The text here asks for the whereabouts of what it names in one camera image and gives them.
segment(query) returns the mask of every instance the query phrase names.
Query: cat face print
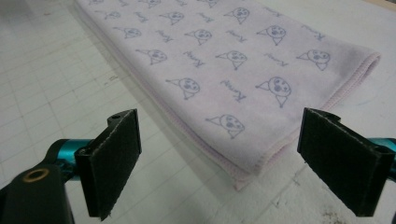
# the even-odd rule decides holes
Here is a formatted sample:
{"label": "cat face print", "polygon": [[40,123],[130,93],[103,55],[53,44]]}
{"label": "cat face print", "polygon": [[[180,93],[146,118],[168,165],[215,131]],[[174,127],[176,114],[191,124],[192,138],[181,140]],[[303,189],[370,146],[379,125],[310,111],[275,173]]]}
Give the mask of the cat face print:
{"label": "cat face print", "polygon": [[180,87],[183,90],[185,100],[193,97],[201,89],[196,81],[188,77],[182,79],[166,80],[166,82],[172,83]]}
{"label": "cat face print", "polygon": [[199,45],[204,44],[208,39],[212,38],[212,34],[210,32],[202,29],[187,33],[186,35],[195,37],[198,40]]}
{"label": "cat face print", "polygon": [[242,24],[248,18],[249,14],[250,12],[246,8],[238,7],[224,16],[235,17],[239,21],[239,24]]}
{"label": "cat face print", "polygon": [[206,121],[219,125],[228,132],[232,139],[245,130],[245,126],[232,115],[222,115],[213,119],[206,119]]}
{"label": "cat face print", "polygon": [[311,49],[297,58],[309,60],[312,63],[315,63],[321,71],[324,71],[330,61],[330,54],[324,51]]}
{"label": "cat face print", "polygon": [[160,16],[169,19],[171,21],[172,25],[183,20],[183,18],[184,18],[184,14],[181,12],[170,12],[170,13],[166,13],[166,14],[163,14]]}
{"label": "cat face print", "polygon": [[120,28],[120,27],[113,27],[113,29],[121,30],[125,33],[125,39],[127,38],[135,38],[141,36],[142,33],[135,28]]}
{"label": "cat face print", "polygon": [[105,20],[107,19],[118,19],[121,17],[121,14],[118,11],[112,11],[112,12],[105,12],[105,11],[95,11],[96,13],[101,13],[105,15]]}
{"label": "cat face print", "polygon": [[291,87],[282,77],[272,77],[269,81],[256,86],[256,88],[270,91],[276,97],[280,107],[283,107],[291,95]]}
{"label": "cat face print", "polygon": [[161,3],[161,0],[139,0],[139,2],[147,3],[148,8],[155,7]]}
{"label": "cat face print", "polygon": [[272,25],[267,29],[257,33],[258,35],[269,35],[272,37],[275,45],[277,46],[286,35],[286,30],[278,25]]}
{"label": "cat face print", "polygon": [[220,55],[218,55],[216,57],[217,58],[221,58],[221,59],[230,60],[233,63],[234,70],[237,70],[238,67],[240,65],[242,65],[248,59],[248,57],[245,54],[243,54],[243,53],[241,53],[239,51],[236,51],[236,50],[232,50],[232,51],[230,51],[228,53],[220,54]]}
{"label": "cat face print", "polygon": [[161,63],[167,60],[166,54],[164,54],[162,51],[158,49],[153,49],[153,50],[137,49],[136,51],[148,55],[150,57],[150,65],[153,65],[155,63]]}

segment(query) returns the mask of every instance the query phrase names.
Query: fabric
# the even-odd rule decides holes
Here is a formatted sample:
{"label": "fabric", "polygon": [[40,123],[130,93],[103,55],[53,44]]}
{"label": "fabric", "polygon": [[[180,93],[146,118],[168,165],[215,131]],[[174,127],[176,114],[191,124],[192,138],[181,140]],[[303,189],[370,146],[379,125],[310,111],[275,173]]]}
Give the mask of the fabric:
{"label": "fabric", "polygon": [[85,22],[241,189],[379,60],[254,0],[77,0]]}

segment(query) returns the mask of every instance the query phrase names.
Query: folded towel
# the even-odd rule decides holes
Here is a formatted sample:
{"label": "folded towel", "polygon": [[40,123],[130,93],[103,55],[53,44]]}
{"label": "folded towel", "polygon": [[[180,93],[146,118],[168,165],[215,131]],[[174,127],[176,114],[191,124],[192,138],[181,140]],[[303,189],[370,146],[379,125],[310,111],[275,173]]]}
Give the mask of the folded towel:
{"label": "folded towel", "polygon": [[379,54],[253,0],[77,0],[85,22],[241,189]]}

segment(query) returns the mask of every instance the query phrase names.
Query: pink towel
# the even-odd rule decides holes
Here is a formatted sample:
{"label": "pink towel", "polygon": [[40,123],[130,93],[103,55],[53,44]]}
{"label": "pink towel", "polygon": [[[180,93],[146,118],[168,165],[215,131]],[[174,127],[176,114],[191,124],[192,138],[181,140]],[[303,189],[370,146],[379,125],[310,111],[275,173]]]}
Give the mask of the pink towel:
{"label": "pink towel", "polygon": [[83,20],[241,189],[379,60],[253,0],[77,0]]}

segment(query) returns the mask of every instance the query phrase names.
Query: stain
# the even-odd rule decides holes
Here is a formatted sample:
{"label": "stain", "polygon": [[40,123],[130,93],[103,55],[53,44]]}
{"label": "stain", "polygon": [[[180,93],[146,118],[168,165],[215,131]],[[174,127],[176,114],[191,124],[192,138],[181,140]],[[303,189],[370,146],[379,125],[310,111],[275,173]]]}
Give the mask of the stain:
{"label": "stain", "polygon": [[296,186],[300,187],[301,184],[300,184],[300,182],[298,182],[298,180],[297,180],[297,175],[298,175],[298,173],[295,173],[295,174],[294,174],[294,177],[293,177],[291,180],[293,181],[293,183],[294,183]]}
{"label": "stain", "polygon": [[322,214],[322,224],[347,224],[338,214],[334,212],[325,212]]}
{"label": "stain", "polygon": [[117,76],[112,76],[108,80],[112,81],[112,80],[117,79],[117,78],[118,78]]}
{"label": "stain", "polygon": [[272,204],[276,207],[276,208],[279,208],[279,201],[280,201],[280,199],[275,203],[275,202],[272,202]]}

